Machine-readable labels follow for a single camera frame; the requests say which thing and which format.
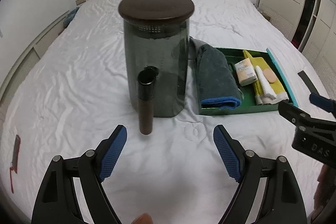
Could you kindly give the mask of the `person's right hand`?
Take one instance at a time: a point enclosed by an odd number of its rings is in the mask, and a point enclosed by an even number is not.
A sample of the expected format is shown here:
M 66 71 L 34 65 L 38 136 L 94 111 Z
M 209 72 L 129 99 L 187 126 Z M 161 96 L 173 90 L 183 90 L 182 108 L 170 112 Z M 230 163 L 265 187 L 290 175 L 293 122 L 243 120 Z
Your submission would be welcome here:
M 310 223 L 335 223 L 335 169 L 323 165 L 317 181 Z

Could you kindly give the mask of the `person's left hand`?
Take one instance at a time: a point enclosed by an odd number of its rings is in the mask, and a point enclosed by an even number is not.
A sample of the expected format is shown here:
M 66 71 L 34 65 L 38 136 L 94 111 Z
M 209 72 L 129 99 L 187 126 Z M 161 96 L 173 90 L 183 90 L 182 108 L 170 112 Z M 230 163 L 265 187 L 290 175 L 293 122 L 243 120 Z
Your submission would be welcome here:
M 143 213 L 139 215 L 136 219 L 132 221 L 131 224 L 153 224 L 153 219 L 148 213 Z

